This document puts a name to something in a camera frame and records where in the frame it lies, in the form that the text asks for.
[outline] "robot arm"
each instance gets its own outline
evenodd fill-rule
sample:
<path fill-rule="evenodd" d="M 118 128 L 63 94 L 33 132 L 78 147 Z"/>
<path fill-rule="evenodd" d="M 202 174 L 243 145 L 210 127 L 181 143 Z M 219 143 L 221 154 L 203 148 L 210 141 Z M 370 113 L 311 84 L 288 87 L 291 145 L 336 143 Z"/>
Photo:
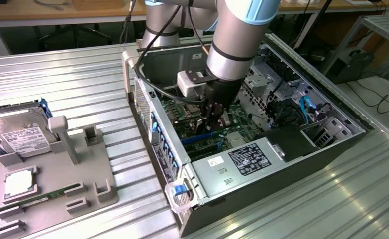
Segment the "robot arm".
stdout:
<path fill-rule="evenodd" d="M 279 0 L 146 0 L 147 18 L 142 39 L 143 47 L 157 36 L 177 5 L 186 7 L 181 7 L 153 46 L 179 43 L 177 28 L 190 28 L 186 16 L 187 7 L 190 7 L 195 29 L 207 30 L 215 26 L 205 75 L 199 75 L 199 77 L 207 76 L 207 79 L 211 79 L 207 83 L 202 82 L 202 95 L 205 97 L 202 114 L 206 117 L 206 125 L 217 122 L 235 98 L 252 58 L 256 55 L 267 24 L 276 15 L 278 3 Z M 179 73 L 178 86 L 187 96 L 187 86 L 198 85 L 199 80 L 193 81 L 197 78 L 193 73 Z"/>

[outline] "green circuit board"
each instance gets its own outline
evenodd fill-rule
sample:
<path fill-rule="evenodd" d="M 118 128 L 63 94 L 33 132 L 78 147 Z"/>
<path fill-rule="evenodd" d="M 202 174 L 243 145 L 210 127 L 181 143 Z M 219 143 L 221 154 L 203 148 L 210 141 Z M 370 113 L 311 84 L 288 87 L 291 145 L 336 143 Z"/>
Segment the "green circuit board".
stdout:
<path fill-rule="evenodd" d="M 195 119 L 199 116 L 198 109 L 197 111 L 194 110 L 195 106 L 187 106 L 171 100 L 163 101 L 162 105 L 171 122 L 185 121 L 185 123 L 174 124 L 174 130 L 179 140 L 183 142 L 185 140 L 198 137 L 189 126 L 190 119 Z M 191 160 L 202 159 L 231 149 L 231 144 L 226 138 L 230 133 L 238 132 L 239 138 L 242 138 L 244 142 L 252 141 L 255 135 L 260 133 L 259 127 L 251 121 L 239 105 L 231 105 L 229 107 L 227 116 L 230 121 L 229 127 L 206 133 L 205 139 L 195 140 L 193 143 L 183 145 Z"/>

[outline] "warning label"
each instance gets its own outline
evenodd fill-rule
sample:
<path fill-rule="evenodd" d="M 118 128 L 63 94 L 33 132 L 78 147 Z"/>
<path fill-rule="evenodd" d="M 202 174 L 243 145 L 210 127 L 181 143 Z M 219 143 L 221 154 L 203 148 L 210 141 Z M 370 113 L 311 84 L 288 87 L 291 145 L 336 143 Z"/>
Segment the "warning label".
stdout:
<path fill-rule="evenodd" d="M 1 134 L 15 153 L 29 153 L 41 148 L 47 148 L 47 141 L 39 127 Z"/>
<path fill-rule="evenodd" d="M 234 150 L 227 155 L 243 176 L 271 165 L 255 143 Z"/>

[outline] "workbench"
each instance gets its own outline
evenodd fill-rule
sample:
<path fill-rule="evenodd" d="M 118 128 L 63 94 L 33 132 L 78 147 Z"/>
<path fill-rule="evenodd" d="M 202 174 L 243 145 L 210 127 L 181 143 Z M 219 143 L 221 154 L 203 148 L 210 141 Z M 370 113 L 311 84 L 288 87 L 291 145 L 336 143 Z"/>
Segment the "workbench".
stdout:
<path fill-rule="evenodd" d="M 69 134 L 86 125 L 101 129 L 119 196 L 115 204 L 26 238 L 178 238 L 125 99 L 122 50 L 114 45 L 0 57 L 0 104 L 42 96 L 53 115 L 69 118 Z M 328 80 L 320 83 L 347 97 Z M 378 127 L 323 170 L 185 238 L 372 237 L 389 238 L 389 135 Z"/>
<path fill-rule="evenodd" d="M 316 18 L 318 11 L 322 8 L 324 0 L 318 4 L 310 4 L 306 13 L 311 16 L 304 25 L 303 31 L 295 43 L 299 46 L 304 35 Z M 63 10 L 54 10 L 50 7 L 37 5 L 33 0 L 7 0 L 6 4 L 0 4 L 0 28 L 17 26 L 41 26 L 41 25 L 66 25 L 103 22 L 122 22 L 129 11 L 129 0 L 123 0 L 123 7 L 106 10 L 77 11 L 73 5 L 62 6 Z M 389 14 L 389 0 L 383 0 Z M 302 14 L 304 5 L 298 3 L 280 2 L 278 14 Z M 352 6 L 343 0 L 332 0 L 326 12 L 350 12 L 350 11 L 375 11 L 375 6 Z M 143 1 L 137 1 L 131 21 L 145 20 L 146 7 Z M 0 35 L 0 56 L 10 55 L 9 49 Z"/>

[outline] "gray base plate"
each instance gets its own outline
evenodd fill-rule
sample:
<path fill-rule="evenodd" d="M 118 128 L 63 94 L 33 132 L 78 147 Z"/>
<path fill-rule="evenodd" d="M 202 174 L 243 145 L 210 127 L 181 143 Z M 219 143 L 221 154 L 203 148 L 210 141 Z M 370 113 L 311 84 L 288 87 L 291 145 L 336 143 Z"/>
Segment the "gray base plate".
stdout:
<path fill-rule="evenodd" d="M 18 232 L 5 239 L 19 238 L 29 235 L 79 215 L 83 215 L 118 201 L 118 196 L 110 200 L 98 203 L 94 196 L 93 183 L 98 188 L 106 186 L 109 180 L 113 190 L 115 190 L 114 179 L 106 154 L 106 147 L 99 137 L 101 142 L 90 147 L 85 147 L 82 134 L 70 135 L 70 140 L 74 145 L 79 164 L 71 165 L 66 151 L 53 154 L 51 152 L 33 156 L 25 159 L 23 163 L 14 164 L 5 168 L 0 164 L 0 207 L 3 206 L 3 180 L 5 175 L 10 171 L 21 168 L 37 166 L 39 173 L 34 176 L 34 183 L 38 185 L 41 194 L 54 191 L 73 183 L 81 182 L 86 186 L 86 191 L 70 197 L 61 196 L 46 202 L 35 204 L 25 208 L 23 213 L 0 219 L 0 227 L 13 220 L 21 220 L 25 223 L 25 231 Z M 65 203 L 81 197 L 89 201 L 89 207 L 69 214 L 65 208 Z"/>

